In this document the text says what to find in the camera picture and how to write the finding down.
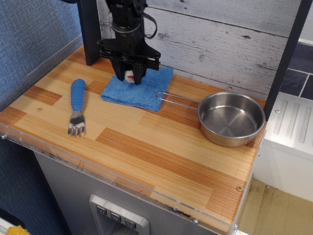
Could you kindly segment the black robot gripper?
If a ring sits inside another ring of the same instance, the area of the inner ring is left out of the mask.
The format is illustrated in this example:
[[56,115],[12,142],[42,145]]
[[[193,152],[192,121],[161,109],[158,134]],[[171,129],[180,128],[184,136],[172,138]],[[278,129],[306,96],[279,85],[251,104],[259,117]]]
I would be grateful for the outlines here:
[[101,47],[101,56],[118,59],[111,59],[111,64],[120,81],[125,80],[125,62],[134,64],[133,75],[136,85],[141,84],[147,68],[153,70],[160,68],[161,54],[146,43],[141,29],[126,34],[116,32],[115,38],[100,39],[97,44]]

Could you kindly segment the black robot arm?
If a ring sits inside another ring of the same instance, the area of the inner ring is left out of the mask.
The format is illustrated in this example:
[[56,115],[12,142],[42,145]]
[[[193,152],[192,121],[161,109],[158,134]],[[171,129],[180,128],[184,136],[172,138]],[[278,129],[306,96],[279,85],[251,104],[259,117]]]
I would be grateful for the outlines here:
[[155,19],[144,12],[145,0],[108,0],[106,4],[112,14],[113,39],[100,39],[100,56],[109,58],[120,81],[131,71],[134,83],[141,84],[147,69],[159,70],[161,53],[150,47],[145,39],[157,33]]

